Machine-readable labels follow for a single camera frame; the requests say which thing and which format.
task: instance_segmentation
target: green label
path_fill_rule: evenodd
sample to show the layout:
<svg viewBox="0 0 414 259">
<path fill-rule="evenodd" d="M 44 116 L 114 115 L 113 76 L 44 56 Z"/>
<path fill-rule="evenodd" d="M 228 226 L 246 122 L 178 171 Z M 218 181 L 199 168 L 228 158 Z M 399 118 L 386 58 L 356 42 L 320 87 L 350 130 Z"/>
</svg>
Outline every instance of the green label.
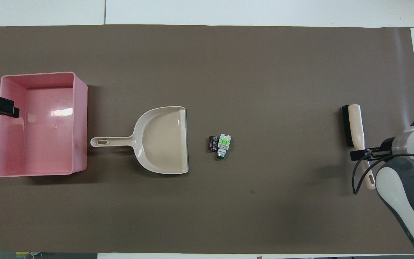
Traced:
<svg viewBox="0 0 414 259">
<path fill-rule="evenodd" d="M 220 139 L 220 144 L 223 144 L 225 146 L 229 146 L 230 142 L 227 139 Z"/>
</svg>

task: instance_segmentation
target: black cable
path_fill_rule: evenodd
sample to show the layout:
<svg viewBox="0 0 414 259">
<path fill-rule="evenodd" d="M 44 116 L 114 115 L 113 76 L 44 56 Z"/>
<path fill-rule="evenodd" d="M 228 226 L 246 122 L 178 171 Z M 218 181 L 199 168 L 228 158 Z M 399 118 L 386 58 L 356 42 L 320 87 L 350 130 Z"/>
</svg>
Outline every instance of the black cable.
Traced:
<svg viewBox="0 0 414 259">
<path fill-rule="evenodd" d="M 371 166 L 369 166 L 365 172 L 363 172 L 362 176 L 360 177 L 359 183 L 357 185 L 357 188 L 354 188 L 354 177 L 355 177 L 355 171 L 357 170 L 357 167 L 359 166 L 359 164 L 362 162 L 362 160 L 365 160 L 366 157 L 370 156 L 370 154 L 366 154 L 365 156 L 363 156 L 359 161 L 357 161 L 357 163 L 354 166 L 354 170 L 352 171 L 352 193 L 354 193 L 355 195 L 359 192 L 360 190 L 360 186 L 363 182 L 363 179 L 367 176 L 368 172 L 375 167 L 377 164 L 379 164 L 380 162 L 387 160 L 387 159 L 392 159 L 394 157 L 414 157 L 414 154 L 394 154 L 394 155 L 390 155 L 387 157 L 383 157 L 379 160 L 377 160 L 376 162 L 374 162 Z"/>
</svg>

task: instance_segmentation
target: dustpan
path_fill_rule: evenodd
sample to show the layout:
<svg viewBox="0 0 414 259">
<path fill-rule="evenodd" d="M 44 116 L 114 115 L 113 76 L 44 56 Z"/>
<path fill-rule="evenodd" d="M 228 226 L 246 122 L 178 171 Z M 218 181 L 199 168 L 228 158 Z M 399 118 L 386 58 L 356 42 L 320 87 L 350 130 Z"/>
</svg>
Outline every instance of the dustpan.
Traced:
<svg viewBox="0 0 414 259">
<path fill-rule="evenodd" d="M 131 146 L 138 162 L 159 174 L 188 172 L 186 109 L 168 106 L 148 110 L 129 137 L 95 137 L 93 147 Z"/>
</svg>

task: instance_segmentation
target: dustpan handle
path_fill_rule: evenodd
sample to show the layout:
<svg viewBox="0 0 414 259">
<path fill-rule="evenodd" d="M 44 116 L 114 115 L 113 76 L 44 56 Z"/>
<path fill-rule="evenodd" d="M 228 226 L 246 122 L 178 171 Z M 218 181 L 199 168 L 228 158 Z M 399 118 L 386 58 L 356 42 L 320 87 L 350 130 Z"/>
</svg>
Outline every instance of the dustpan handle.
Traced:
<svg viewBox="0 0 414 259">
<path fill-rule="evenodd" d="M 91 146 L 133 146 L 135 141 L 132 137 L 95 137 L 91 139 Z"/>
</svg>

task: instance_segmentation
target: pink container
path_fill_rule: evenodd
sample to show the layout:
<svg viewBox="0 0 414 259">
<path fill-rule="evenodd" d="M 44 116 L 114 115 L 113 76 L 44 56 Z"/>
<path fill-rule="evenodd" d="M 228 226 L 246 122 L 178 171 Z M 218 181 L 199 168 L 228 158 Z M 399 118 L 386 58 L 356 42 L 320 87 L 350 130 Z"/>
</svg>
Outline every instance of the pink container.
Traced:
<svg viewBox="0 0 414 259">
<path fill-rule="evenodd" d="M 86 169 L 87 85 L 73 72 L 3 76 L 0 96 L 20 109 L 0 116 L 0 177 Z"/>
</svg>

